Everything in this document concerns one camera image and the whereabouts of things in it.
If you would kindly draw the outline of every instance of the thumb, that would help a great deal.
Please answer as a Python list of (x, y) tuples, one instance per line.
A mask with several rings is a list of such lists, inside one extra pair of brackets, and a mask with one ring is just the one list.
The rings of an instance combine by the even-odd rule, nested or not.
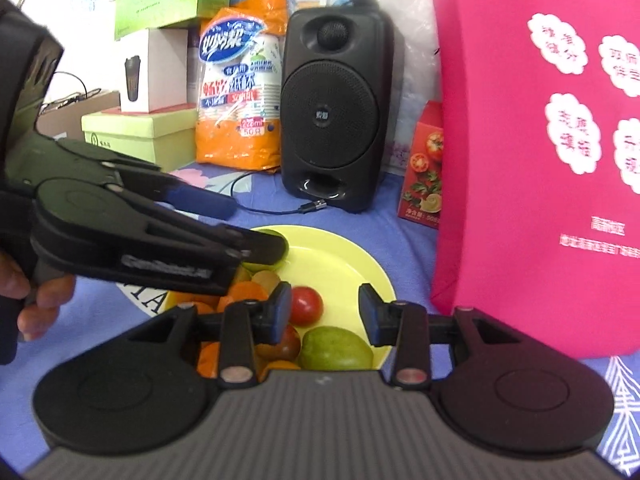
[(0, 251), (0, 296), (21, 300), (26, 298), (31, 285), (17, 263)]

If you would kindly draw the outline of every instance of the white tree pattern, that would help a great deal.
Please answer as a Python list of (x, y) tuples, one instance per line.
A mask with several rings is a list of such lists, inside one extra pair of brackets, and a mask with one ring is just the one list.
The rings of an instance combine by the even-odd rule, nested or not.
[(640, 467), (640, 384), (620, 357), (609, 359), (605, 379), (615, 398), (613, 419), (598, 452), (630, 476)]

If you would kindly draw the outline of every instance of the red box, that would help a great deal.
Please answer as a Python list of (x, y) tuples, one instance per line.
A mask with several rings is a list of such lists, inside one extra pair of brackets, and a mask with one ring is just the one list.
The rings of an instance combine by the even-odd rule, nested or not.
[(429, 101), (415, 126), (398, 216), (435, 229), (442, 209), (442, 104)]

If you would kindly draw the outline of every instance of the black speaker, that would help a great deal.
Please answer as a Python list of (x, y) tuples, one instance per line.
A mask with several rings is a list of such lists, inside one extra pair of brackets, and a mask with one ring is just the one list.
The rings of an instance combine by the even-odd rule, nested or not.
[(280, 106), (282, 180), (291, 194), (350, 212), (370, 206), (398, 114), (398, 37), (375, 0), (292, 15)]

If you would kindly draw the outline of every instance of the ribbed gray panel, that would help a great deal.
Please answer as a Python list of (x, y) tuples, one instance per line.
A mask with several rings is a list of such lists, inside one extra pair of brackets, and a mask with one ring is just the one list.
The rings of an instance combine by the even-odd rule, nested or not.
[[(276, 421), (279, 431), (275, 431)], [(285, 449), (275, 454), (274, 449)], [(191, 434), (146, 454), (54, 450), (30, 480), (613, 480), (598, 456), (550, 462), (492, 455), (457, 436), (428, 399), (377, 372), (272, 372), (223, 394)]]

